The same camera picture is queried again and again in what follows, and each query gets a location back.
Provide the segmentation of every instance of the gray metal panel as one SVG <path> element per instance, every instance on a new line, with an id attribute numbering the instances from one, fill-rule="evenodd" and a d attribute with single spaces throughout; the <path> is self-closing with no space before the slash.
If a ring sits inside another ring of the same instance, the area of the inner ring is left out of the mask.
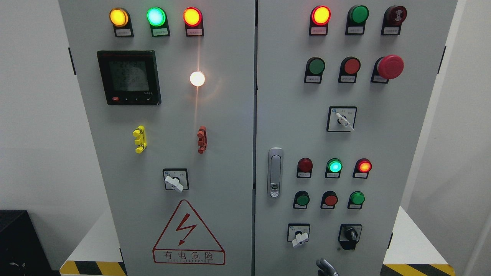
<path id="1" fill-rule="evenodd" d="M 250 275 L 254 2 L 59 3 L 129 275 Z M 203 13 L 204 37 L 185 36 L 182 13 L 193 5 Z M 145 16 L 152 6 L 166 11 L 170 37 L 152 38 Z M 134 37 L 114 37 L 108 17 L 114 7 L 128 10 Z M 108 106 L 98 50 L 155 50 L 162 104 Z M 207 78 L 198 90 L 189 81 L 196 69 Z M 138 155 L 132 131 L 140 124 L 148 148 Z M 203 155 L 197 152 L 200 125 L 208 133 Z M 166 191 L 163 168 L 187 168 L 190 189 Z M 181 199 L 192 204 L 220 242 L 225 265 L 154 263 L 153 246 Z"/>
<path id="2" fill-rule="evenodd" d="M 315 260 L 331 262 L 340 275 L 378 275 L 418 141 L 456 0 L 259 1 L 256 168 L 257 275 L 315 275 Z M 309 16 L 320 4 L 331 8 L 327 36 L 308 36 Z M 365 34 L 346 36 L 346 16 L 356 4 L 370 10 Z M 381 36 L 382 18 L 391 5 L 404 5 L 408 18 L 400 36 Z M 400 55 L 402 75 L 389 84 L 370 83 L 378 58 Z M 326 62 L 322 84 L 303 83 L 313 56 Z M 361 60 L 356 84 L 338 84 L 341 61 Z M 353 133 L 326 132 L 329 106 L 356 106 Z M 267 194 L 268 151 L 284 150 L 282 191 Z M 311 179 L 296 178 L 297 162 L 313 161 Z M 339 158 L 340 179 L 325 179 L 326 163 Z M 368 158 L 368 179 L 352 178 L 358 159 Z M 292 208 L 297 191 L 309 192 L 307 210 Z M 321 210 L 326 191 L 335 191 L 334 210 Z M 349 196 L 362 191 L 362 210 L 347 210 Z M 310 223 L 309 242 L 292 248 L 288 223 Z M 355 251 L 340 249 L 342 223 L 360 223 Z"/>

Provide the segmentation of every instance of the green indicator light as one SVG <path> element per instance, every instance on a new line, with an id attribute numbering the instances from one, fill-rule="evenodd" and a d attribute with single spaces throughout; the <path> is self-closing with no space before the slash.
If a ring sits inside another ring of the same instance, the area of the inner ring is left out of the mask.
<path id="1" fill-rule="evenodd" d="M 339 159 L 331 159 L 328 163 L 328 168 L 331 172 L 339 172 L 343 168 L 341 161 Z"/>
<path id="2" fill-rule="evenodd" d="M 324 68 L 326 65 L 321 59 L 314 59 L 313 61 L 310 62 L 308 66 L 308 70 L 312 72 L 312 74 L 320 74 L 324 71 Z"/>
<path id="3" fill-rule="evenodd" d="M 306 195 L 301 195 L 297 198 L 297 204 L 300 206 L 305 206 L 309 203 L 310 198 Z"/>
<path id="4" fill-rule="evenodd" d="M 150 8 L 147 11 L 147 20 L 152 26 L 162 26 L 165 22 L 165 12 L 159 7 Z"/>
<path id="5" fill-rule="evenodd" d="M 368 8 L 365 6 L 358 6 L 352 10 L 350 17 L 355 23 L 363 23 L 368 19 Z"/>
<path id="6" fill-rule="evenodd" d="M 355 205 L 361 205 L 365 202 L 365 195 L 362 192 L 354 192 L 351 194 L 350 200 Z"/>

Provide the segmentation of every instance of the white switch handle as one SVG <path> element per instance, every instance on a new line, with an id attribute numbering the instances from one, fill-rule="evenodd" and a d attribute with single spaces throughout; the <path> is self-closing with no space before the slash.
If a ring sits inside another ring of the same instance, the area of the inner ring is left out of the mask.
<path id="1" fill-rule="evenodd" d="M 174 190 L 180 193 L 183 192 L 184 186 L 179 183 L 179 179 L 166 176 L 164 182 L 169 184 Z"/>
<path id="2" fill-rule="evenodd" d="M 304 243 L 308 242 L 308 233 L 297 234 L 295 235 L 295 239 L 292 241 L 293 248 L 297 248 Z"/>
<path id="3" fill-rule="evenodd" d="M 345 127 L 345 128 L 351 128 L 350 131 L 355 131 L 355 129 L 353 128 L 353 126 L 351 126 L 351 123 L 345 118 L 343 117 L 341 114 L 339 113 L 336 113 L 336 116 L 338 117 L 338 121 Z"/>

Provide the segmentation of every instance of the yellow terminal block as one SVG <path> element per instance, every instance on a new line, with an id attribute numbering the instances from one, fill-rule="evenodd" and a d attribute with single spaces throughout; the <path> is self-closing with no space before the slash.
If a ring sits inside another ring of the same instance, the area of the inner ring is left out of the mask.
<path id="1" fill-rule="evenodd" d="M 147 148 L 147 138 L 145 135 L 145 127 L 140 125 L 133 131 L 133 136 L 135 137 L 135 152 L 140 154 Z"/>

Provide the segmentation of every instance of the lightning bolt symbol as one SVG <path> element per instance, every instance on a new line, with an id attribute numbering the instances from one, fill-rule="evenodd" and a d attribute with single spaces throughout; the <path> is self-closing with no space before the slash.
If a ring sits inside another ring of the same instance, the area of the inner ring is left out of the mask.
<path id="1" fill-rule="evenodd" d="M 194 228 L 195 228 L 195 227 L 196 227 L 196 225 L 197 225 L 197 224 L 195 224 L 195 225 L 186 226 L 186 227 L 182 227 L 182 228 L 181 228 L 181 226 L 183 226 L 183 224 L 184 224 L 184 223 L 185 223 L 185 222 L 186 222 L 186 221 L 189 219 L 189 217 L 190 217 L 190 214 L 186 213 L 186 214 L 184 215 L 184 217 L 183 217 L 183 220 L 181 221 L 181 223 L 179 224 L 179 226 L 178 226 L 178 227 L 177 227 L 177 229 L 176 229 L 176 232 L 177 232 L 177 231 L 184 230 L 184 229 L 190 229 L 190 230 L 189 230 L 189 232 L 188 232 L 188 234 L 187 234 L 187 235 L 186 235 L 186 236 L 185 236 L 185 237 L 184 237 L 182 240 L 180 240 L 180 241 L 179 241 L 179 245 L 181 245 L 181 244 L 185 243 L 185 241 L 184 241 L 184 240 L 185 240 L 185 239 L 186 239 L 186 238 L 189 236 L 189 234 L 191 234 L 191 232 L 194 230 Z"/>

